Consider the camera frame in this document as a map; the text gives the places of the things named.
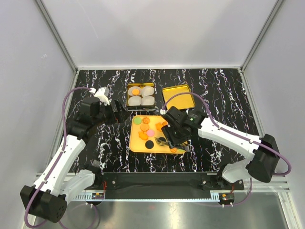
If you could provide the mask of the metal tongs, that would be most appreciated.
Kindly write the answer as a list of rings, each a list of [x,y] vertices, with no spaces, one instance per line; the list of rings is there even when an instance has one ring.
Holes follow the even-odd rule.
[[[167,142],[167,140],[164,137],[159,137],[159,138],[155,137],[154,139],[155,139],[157,145],[170,147],[169,143]],[[177,147],[170,148],[170,151],[172,153],[188,152],[189,147],[186,144],[181,144],[181,145],[178,145]]]

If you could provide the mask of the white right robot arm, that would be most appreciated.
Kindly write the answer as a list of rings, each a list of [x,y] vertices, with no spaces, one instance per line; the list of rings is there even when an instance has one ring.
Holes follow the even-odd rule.
[[[277,144],[271,135],[259,137],[243,133],[221,124],[202,111],[186,113],[172,106],[161,110],[167,125],[162,132],[170,148],[178,147],[197,136],[217,142],[241,154],[244,159],[226,164],[219,169],[216,183],[222,189],[229,188],[234,182],[254,178],[269,183],[279,161]]]

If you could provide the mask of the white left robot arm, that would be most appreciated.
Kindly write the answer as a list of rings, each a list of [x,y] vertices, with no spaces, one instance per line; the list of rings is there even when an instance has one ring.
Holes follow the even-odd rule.
[[[86,188],[97,189],[104,180],[98,166],[85,165],[77,175],[64,182],[76,157],[83,151],[91,137],[96,135],[101,125],[125,122],[130,113],[119,100],[115,109],[101,97],[91,96],[84,99],[73,120],[67,127],[59,146],[47,168],[32,186],[24,186],[20,197],[25,207],[24,221],[30,225],[28,215],[40,217],[45,221],[57,223],[63,217],[67,205]]]

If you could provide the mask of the black sandwich cookie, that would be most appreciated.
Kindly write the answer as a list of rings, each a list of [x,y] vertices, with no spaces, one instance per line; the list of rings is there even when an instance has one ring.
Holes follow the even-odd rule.
[[[166,139],[164,137],[159,137],[159,138],[156,138],[156,142],[157,142],[157,144],[163,146],[166,144]]]
[[[146,141],[146,142],[145,142],[145,147],[146,147],[147,149],[152,149],[152,148],[154,147],[154,142],[151,141],[151,140]]]

